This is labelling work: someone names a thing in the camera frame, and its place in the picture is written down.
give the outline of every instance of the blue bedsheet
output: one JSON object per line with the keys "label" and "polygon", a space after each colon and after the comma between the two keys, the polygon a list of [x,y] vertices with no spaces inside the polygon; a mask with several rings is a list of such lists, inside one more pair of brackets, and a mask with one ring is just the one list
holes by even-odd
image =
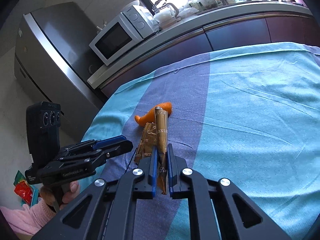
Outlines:
{"label": "blue bedsheet", "polygon": [[[172,102],[175,154],[208,179],[231,179],[301,239],[320,212],[319,66],[320,48],[291,42],[200,54],[121,86],[84,140],[123,134],[136,147],[142,128],[134,115]],[[118,179],[131,156],[108,160],[82,188]],[[139,200],[134,239],[189,239],[187,217],[187,201],[159,193]]]}

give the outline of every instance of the white microwave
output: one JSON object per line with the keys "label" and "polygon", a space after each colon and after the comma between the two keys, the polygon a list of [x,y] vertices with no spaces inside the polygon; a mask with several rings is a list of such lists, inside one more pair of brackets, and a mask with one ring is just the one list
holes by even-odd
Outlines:
{"label": "white microwave", "polygon": [[89,44],[105,65],[159,30],[150,11],[138,5],[118,14]]}

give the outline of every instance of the pink sweater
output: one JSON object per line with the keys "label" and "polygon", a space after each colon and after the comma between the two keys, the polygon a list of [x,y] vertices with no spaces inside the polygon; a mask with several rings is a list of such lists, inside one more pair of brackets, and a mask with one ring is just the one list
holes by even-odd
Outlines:
{"label": "pink sweater", "polygon": [[0,209],[12,230],[26,235],[34,235],[56,214],[43,199],[32,207],[24,204],[22,210],[11,210],[6,207]]}

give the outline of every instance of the microwave knob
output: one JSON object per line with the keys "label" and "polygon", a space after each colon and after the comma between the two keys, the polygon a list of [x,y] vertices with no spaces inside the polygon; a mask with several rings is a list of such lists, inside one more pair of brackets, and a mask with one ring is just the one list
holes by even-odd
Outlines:
{"label": "microwave knob", "polygon": [[136,19],[138,19],[138,14],[133,13],[129,15],[130,20],[135,21]]}
{"label": "microwave knob", "polygon": [[137,29],[143,29],[144,28],[144,23],[143,22],[138,22],[138,23],[136,23],[136,27],[137,27]]}

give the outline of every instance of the brown cabinet door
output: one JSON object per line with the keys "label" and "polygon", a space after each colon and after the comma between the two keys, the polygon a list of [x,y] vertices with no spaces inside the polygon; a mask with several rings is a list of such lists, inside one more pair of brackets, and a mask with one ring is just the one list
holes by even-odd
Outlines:
{"label": "brown cabinet door", "polygon": [[147,75],[160,67],[210,51],[212,51],[212,48],[207,36],[205,34],[201,34],[165,49],[164,51],[161,51],[151,58],[139,63],[132,69],[123,73],[121,76],[117,77],[101,90],[109,98],[121,85],[131,80]]}
{"label": "brown cabinet door", "polygon": [[267,18],[271,42],[291,41],[305,43],[302,17]]}
{"label": "brown cabinet door", "polygon": [[320,26],[314,19],[303,18],[305,44],[320,47]]}
{"label": "brown cabinet door", "polygon": [[265,19],[231,24],[207,32],[213,50],[270,43],[270,35]]}
{"label": "brown cabinet door", "polygon": [[287,16],[266,20],[271,42],[291,41],[320,47],[320,27],[314,19]]}

